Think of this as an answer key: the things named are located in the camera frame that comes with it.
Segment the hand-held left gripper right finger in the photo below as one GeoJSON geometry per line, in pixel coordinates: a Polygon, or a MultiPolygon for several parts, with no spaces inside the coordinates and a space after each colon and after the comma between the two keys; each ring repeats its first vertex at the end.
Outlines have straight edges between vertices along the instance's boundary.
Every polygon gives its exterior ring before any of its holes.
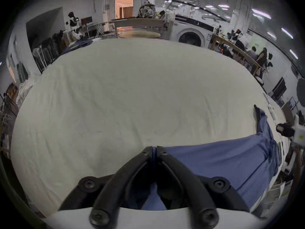
{"type": "Polygon", "coordinates": [[[166,170],[178,186],[182,203],[190,209],[194,227],[216,227],[220,216],[217,208],[249,212],[249,209],[224,177],[203,177],[170,155],[164,147],[156,147],[156,172],[166,170]]]}

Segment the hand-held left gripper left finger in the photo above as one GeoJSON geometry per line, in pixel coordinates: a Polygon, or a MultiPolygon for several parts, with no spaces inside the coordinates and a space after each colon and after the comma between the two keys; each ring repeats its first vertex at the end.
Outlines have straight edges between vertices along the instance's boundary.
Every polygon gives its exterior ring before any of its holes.
{"type": "Polygon", "coordinates": [[[89,222],[93,227],[116,227],[119,208],[130,192],[133,178],[141,171],[149,171],[154,148],[146,147],[125,163],[115,174],[104,177],[81,178],[58,211],[77,210],[92,205],[89,222]]]}

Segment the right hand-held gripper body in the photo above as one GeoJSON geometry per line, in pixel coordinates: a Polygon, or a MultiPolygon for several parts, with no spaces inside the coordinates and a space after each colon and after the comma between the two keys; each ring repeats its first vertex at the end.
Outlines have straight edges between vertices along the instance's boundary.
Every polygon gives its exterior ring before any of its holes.
{"type": "Polygon", "coordinates": [[[299,124],[299,115],[295,114],[294,124],[280,123],[276,125],[276,131],[284,137],[291,139],[301,149],[305,148],[305,127],[299,124]]]}

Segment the person's right hand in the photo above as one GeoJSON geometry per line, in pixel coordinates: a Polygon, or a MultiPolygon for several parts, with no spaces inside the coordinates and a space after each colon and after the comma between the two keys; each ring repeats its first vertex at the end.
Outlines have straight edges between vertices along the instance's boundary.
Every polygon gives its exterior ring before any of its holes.
{"type": "Polygon", "coordinates": [[[293,145],[291,147],[292,149],[292,155],[289,162],[290,167],[301,167],[303,166],[303,147],[299,145],[293,145]]]}

